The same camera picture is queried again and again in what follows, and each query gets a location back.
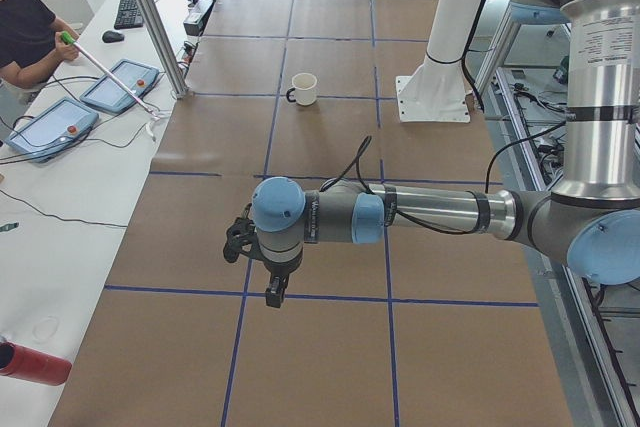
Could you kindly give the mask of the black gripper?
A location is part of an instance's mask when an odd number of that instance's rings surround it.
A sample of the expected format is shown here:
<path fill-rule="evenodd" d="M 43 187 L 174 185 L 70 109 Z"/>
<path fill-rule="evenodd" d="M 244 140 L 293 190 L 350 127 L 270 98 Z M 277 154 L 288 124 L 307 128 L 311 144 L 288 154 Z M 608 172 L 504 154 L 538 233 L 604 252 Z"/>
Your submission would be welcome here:
<path fill-rule="evenodd" d="M 282 306 L 289 277 L 299 268 L 301 263 L 301 255 L 297 255 L 285 262 L 276 262 L 269 259 L 263 261 L 264 266 L 270 273 L 269 284 L 265 289 L 265 302 L 268 307 L 280 308 Z"/>

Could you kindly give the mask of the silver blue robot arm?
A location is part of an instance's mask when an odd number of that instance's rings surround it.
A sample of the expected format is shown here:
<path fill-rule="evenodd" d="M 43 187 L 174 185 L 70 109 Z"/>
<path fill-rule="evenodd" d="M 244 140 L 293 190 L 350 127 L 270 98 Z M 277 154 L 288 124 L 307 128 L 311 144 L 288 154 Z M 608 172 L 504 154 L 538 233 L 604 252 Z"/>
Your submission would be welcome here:
<path fill-rule="evenodd" d="M 264 263 L 266 303 L 280 307 L 307 243 L 374 243 L 391 225 L 441 234 L 489 233 L 529 246 L 602 285 L 639 276 L 639 0 L 512 0 L 571 25 L 562 179 L 548 192 L 410 188 L 335 178 L 305 191 L 272 177 L 243 213 L 229 247 Z"/>

